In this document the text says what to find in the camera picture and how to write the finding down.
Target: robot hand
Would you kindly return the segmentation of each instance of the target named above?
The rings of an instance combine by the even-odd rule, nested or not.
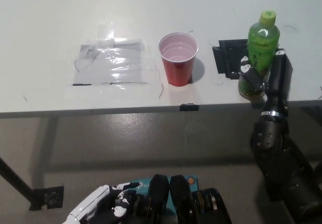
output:
[[[137,186],[138,182],[100,186],[68,215],[63,224],[118,224],[128,217],[129,199],[136,194],[135,190],[127,189]]]

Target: concrete floor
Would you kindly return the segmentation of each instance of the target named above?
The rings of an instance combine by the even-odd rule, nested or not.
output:
[[[30,212],[28,202],[0,178],[0,220],[62,223],[98,186],[160,173],[195,174],[201,189],[217,188],[233,223],[292,223],[281,204],[269,202],[253,162],[248,139],[258,113],[222,109],[1,119],[1,157],[33,188],[64,185],[65,196],[62,209]],[[319,124],[297,108],[289,119],[305,155],[322,159]]]

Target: robot finger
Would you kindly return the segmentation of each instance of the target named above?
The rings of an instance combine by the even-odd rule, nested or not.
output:
[[[118,184],[115,186],[112,186],[112,190],[126,190],[128,188],[135,188],[139,186],[139,182],[129,182],[129,183],[123,183],[123,184]]]
[[[129,198],[135,194],[135,190],[122,191],[120,203],[114,208],[91,218],[89,224],[118,224],[125,220],[128,217],[128,208],[130,207]]]

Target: red cup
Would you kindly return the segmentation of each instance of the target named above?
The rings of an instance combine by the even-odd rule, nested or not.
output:
[[[189,83],[198,53],[197,40],[187,33],[172,33],[159,43],[159,51],[169,84],[182,87]]]

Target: table surface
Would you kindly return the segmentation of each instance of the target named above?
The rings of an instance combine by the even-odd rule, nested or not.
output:
[[[293,65],[290,104],[319,105],[322,95],[322,0],[0,0],[0,116],[104,114],[200,110],[244,104],[238,81],[218,74],[211,45],[245,39],[262,10],[277,12],[280,46]],[[81,44],[98,26],[114,24],[115,37],[142,38],[160,73],[160,84],[71,86]],[[170,32],[197,38],[196,82],[167,83],[158,41]]]

